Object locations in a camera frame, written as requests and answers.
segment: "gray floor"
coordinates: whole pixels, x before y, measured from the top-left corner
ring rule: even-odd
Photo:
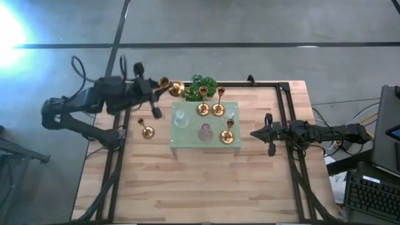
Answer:
[[[20,22],[26,44],[98,44],[114,42],[124,0],[3,4]],[[399,24],[390,0],[132,0],[121,42],[399,41]],[[81,79],[69,65],[72,55],[82,59],[90,78],[100,78],[110,52],[25,49],[1,57],[10,61],[0,66],[0,124],[6,126],[6,136],[51,154],[49,164],[31,163],[9,224],[69,220],[88,142],[70,131],[44,129],[40,108],[45,99],[79,88]],[[120,49],[117,58],[122,53],[129,65],[142,61],[146,76],[154,79],[188,80],[204,74],[243,80],[252,74],[257,80],[306,80],[311,102],[331,125],[348,122],[378,102],[363,99],[378,98],[382,85],[400,81],[398,47]],[[118,66],[112,73],[119,74]],[[75,116],[93,122],[84,114]],[[368,129],[373,132],[374,126]]]

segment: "black metal frame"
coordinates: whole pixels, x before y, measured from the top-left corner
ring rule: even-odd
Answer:
[[[184,84],[185,84],[185,86],[190,86],[191,82],[185,82]],[[243,87],[275,88],[282,125],[287,126],[288,121],[286,119],[286,112],[285,112],[285,108],[284,108],[283,95],[282,95],[282,92],[284,91],[285,95],[287,97],[287,104],[288,104],[288,108],[289,108],[290,118],[291,118],[291,120],[296,119],[296,114],[294,112],[293,100],[292,100],[288,82],[256,82],[254,80],[253,76],[249,75],[247,81],[218,82],[218,85],[224,86],[224,87],[230,87],[230,88],[243,88]],[[128,126],[129,126],[130,112],[131,112],[131,109],[125,110],[125,117],[124,117],[124,122],[123,122],[122,126],[123,126],[123,129],[126,131],[128,130]],[[117,114],[114,117],[113,129],[117,129],[119,127],[119,120],[120,120],[120,114]],[[94,200],[94,202],[92,203],[92,205],[88,208],[88,210],[86,211],[84,216],[79,218],[78,220],[73,220],[73,221],[70,221],[70,222],[67,222],[64,224],[111,224],[111,223],[113,223],[114,212],[115,212],[115,207],[116,207],[116,200],[117,200],[117,196],[118,196],[119,178],[121,175],[121,168],[122,168],[122,163],[123,163],[125,143],[126,143],[126,135],[121,139],[121,144],[117,151],[109,151],[108,152],[107,159],[106,159],[106,165],[104,168],[104,176],[102,179],[101,191],[100,191],[99,195],[96,197],[96,199]],[[293,185],[294,200],[296,202],[297,215],[299,216],[299,221],[303,222],[303,221],[306,221],[307,219],[305,218],[305,215],[304,215],[303,202],[301,200],[299,183],[295,179],[295,175],[294,175],[294,173],[297,172],[298,170],[296,168],[294,158],[292,157],[293,149],[292,149],[290,142],[286,143],[286,151],[287,151],[287,155],[288,155],[287,160],[289,161],[289,168],[290,168],[290,172],[291,172],[291,179],[292,179],[292,185]],[[114,171],[110,175],[112,159],[113,159],[115,152],[118,152],[117,161],[116,161]],[[300,163],[302,177],[303,177],[306,185],[309,186],[308,172],[307,172],[307,167],[306,167],[306,162],[304,160],[303,152],[299,151],[298,154],[299,154],[299,163]],[[111,193],[111,200],[109,202],[109,212],[108,212],[107,218],[103,219],[104,199],[111,187],[112,187],[112,193]],[[310,219],[316,220],[317,217],[316,217],[315,207],[313,206],[310,199],[307,199],[307,205],[308,205],[309,212],[310,212]],[[96,211],[95,220],[90,221],[90,219],[94,215],[95,211]]]

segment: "green plant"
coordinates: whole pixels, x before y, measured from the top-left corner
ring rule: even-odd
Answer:
[[[185,90],[186,101],[202,101],[203,97],[199,93],[199,88],[206,86],[208,88],[207,97],[211,98],[217,91],[218,83],[211,77],[203,77],[202,75],[195,74],[192,77],[192,85],[189,90]]]

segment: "keyboard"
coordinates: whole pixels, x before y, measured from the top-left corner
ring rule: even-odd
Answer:
[[[349,172],[344,205],[400,224],[400,186]]]

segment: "wooden table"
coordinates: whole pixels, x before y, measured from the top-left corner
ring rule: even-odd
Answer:
[[[297,119],[314,123],[306,83],[289,83]],[[283,98],[288,115],[286,98]],[[178,151],[178,160],[175,160],[169,148],[171,103],[180,99],[167,94],[161,97],[162,119],[153,119],[149,104],[131,113],[115,223],[298,221],[284,142],[276,142],[276,155],[269,157],[268,145],[249,134],[264,126],[266,113],[272,113],[274,121],[280,121],[275,89],[228,87],[222,99],[239,104],[242,149],[236,157],[227,150],[195,149]],[[156,130],[152,139],[141,136],[142,127],[136,123],[138,118],[144,118],[146,125]],[[105,112],[97,115],[95,126],[109,129],[112,125],[112,116]],[[88,154],[99,147],[98,143],[91,143]],[[73,219],[82,215],[97,196],[105,161],[106,151],[97,152],[86,160]],[[337,216],[322,151],[310,147],[306,164],[313,192],[327,210]],[[308,211],[304,193],[302,199],[304,210]],[[108,211],[108,202],[104,210]]]

